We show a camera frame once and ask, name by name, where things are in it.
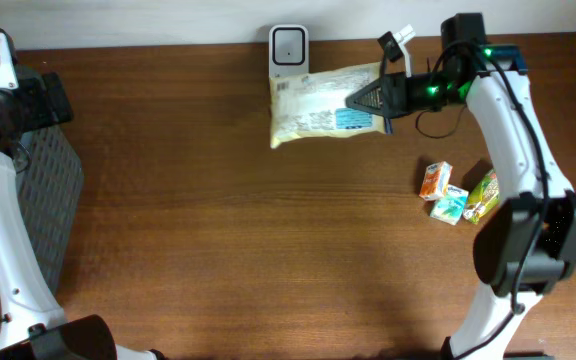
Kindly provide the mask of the yellow snack bag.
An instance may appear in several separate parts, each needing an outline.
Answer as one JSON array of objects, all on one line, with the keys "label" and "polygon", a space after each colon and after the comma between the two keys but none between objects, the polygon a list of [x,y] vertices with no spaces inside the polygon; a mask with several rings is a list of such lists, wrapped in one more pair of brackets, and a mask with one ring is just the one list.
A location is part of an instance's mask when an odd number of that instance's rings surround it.
[{"label": "yellow snack bag", "polygon": [[379,64],[368,63],[332,71],[271,77],[270,147],[303,138],[352,136],[386,127],[381,116],[351,109],[346,98],[376,80]]}]

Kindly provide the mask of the small orange tissue pack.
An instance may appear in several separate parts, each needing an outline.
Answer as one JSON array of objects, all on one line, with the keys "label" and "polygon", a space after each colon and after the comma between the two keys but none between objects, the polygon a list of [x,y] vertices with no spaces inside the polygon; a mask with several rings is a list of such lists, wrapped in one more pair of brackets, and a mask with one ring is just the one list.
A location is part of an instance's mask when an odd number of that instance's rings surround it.
[{"label": "small orange tissue pack", "polygon": [[419,196],[425,201],[443,198],[447,192],[453,167],[446,161],[426,167]]}]

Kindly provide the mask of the green tea carton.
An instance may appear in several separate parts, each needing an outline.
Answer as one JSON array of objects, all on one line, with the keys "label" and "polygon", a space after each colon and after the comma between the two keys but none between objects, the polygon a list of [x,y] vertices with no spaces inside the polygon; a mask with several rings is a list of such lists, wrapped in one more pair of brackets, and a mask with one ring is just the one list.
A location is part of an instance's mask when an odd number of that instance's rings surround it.
[{"label": "green tea carton", "polygon": [[499,182],[495,170],[491,169],[469,194],[462,216],[465,220],[478,224],[499,201]]}]

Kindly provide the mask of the small teal tissue pack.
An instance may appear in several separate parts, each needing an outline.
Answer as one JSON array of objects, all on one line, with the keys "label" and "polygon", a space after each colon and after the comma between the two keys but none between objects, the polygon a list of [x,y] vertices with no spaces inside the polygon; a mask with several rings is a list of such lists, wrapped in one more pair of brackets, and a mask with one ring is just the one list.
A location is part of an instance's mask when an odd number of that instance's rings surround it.
[{"label": "small teal tissue pack", "polygon": [[448,185],[445,195],[436,200],[430,212],[430,217],[450,225],[456,225],[462,217],[469,192]]}]

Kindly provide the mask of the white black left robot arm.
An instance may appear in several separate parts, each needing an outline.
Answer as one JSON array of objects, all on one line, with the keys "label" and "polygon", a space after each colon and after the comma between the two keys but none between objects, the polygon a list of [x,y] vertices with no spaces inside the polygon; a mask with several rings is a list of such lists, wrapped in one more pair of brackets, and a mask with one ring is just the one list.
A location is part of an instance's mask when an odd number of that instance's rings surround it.
[{"label": "white black left robot arm", "polygon": [[160,359],[157,350],[118,345],[98,315],[68,320],[40,271],[18,202],[13,152],[24,133],[72,118],[55,73],[0,89],[0,359]]}]

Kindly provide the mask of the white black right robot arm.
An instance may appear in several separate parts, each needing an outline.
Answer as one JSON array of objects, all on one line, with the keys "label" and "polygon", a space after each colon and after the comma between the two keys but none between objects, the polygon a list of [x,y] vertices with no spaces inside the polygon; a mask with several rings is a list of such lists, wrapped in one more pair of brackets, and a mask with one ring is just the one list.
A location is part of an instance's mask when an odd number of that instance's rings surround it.
[{"label": "white black right robot arm", "polygon": [[479,13],[446,19],[441,40],[432,70],[380,73],[346,104],[385,120],[465,105],[476,119],[500,206],[474,241],[473,302],[439,355],[503,359],[528,312],[576,269],[576,192],[541,130],[519,48],[489,42]]}]

